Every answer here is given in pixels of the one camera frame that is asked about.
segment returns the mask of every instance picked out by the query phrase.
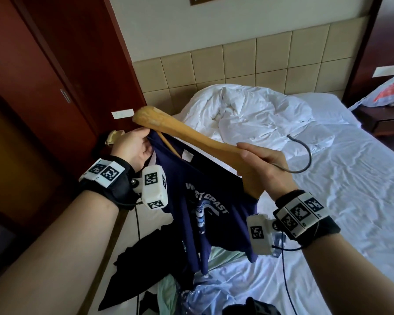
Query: white pillow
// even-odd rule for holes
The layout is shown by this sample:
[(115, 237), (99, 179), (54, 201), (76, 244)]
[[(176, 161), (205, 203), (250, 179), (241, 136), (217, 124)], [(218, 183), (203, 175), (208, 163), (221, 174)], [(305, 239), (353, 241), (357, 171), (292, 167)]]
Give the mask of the white pillow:
[(312, 109), (314, 119), (322, 125), (350, 124), (361, 127), (361, 123), (352, 112), (333, 94), (303, 93), (292, 96), (307, 102)]

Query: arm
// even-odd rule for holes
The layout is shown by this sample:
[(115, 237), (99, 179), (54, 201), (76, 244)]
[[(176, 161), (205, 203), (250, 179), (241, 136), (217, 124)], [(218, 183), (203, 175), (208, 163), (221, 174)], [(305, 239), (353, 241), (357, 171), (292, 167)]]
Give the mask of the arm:
[[(237, 146), (274, 201), (298, 189), (291, 174), (271, 165), (287, 168), (283, 153), (249, 143)], [(394, 283), (340, 234), (318, 238), (302, 251), (332, 314), (394, 314)]]
[[(112, 154), (136, 171), (151, 155), (148, 129), (126, 133)], [(82, 192), (0, 278), (0, 315), (76, 314), (105, 253), (118, 208)]]

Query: black wrist strap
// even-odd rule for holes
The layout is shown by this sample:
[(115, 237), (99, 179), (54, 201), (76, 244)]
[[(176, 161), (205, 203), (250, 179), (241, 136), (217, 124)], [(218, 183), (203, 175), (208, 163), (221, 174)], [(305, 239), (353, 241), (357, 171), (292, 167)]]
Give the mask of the black wrist strap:
[[(280, 208), (283, 208), (288, 203), (296, 199), (298, 196), (304, 194), (304, 190), (294, 190), (285, 194), (277, 199), (276, 206), (279, 208), (274, 211), (273, 214), (277, 213)], [(276, 219), (275, 225), (278, 227), (279, 231), (286, 233), (286, 235), (292, 239), (296, 240), (302, 247), (307, 247), (310, 245), (315, 239), (320, 238), (325, 235), (340, 233), (339, 226), (334, 222), (334, 220), (328, 216), (321, 220), (318, 220), (316, 224), (308, 228), (304, 233), (295, 238), (289, 230), (284, 226), (284, 224), (280, 221), (280, 219)]]
[(133, 191), (131, 179), (137, 176), (131, 165), (124, 159), (116, 156), (106, 156), (105, 160), (115, 161), (125, 168), (125, 170), (107, 188), (96, 181), (82, 179), (80, 190), (90, 190), (103, 195), (105, 198), (116, 204), (119, 209), (132, 210), (139, 195)]

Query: plastic bag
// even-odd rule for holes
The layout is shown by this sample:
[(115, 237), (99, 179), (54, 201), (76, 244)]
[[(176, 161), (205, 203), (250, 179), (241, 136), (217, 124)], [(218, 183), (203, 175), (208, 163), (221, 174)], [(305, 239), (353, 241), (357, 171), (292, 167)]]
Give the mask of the plastic bag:
[(387, 80), (384, 84), (378, 86), (376, 90), (371, 92), (368, 96), (363, 97), (353, 106), (349, 107), (349, 110), (354, 110), (359, 105), (367, 107), (378, 107), (386, 106), (394, 103), (394, 77)]

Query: person's left hand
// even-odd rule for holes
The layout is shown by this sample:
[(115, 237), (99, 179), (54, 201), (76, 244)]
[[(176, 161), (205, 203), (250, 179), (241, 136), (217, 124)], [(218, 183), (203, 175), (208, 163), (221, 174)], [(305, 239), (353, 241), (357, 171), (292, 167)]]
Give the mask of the person's left hand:
[(138, 172), (152, 155), (152, 146), (146, 139), (149, 132), (149, 128), (142, 127), (125, 133), (114, 143), (111, 155), (124, 159)]

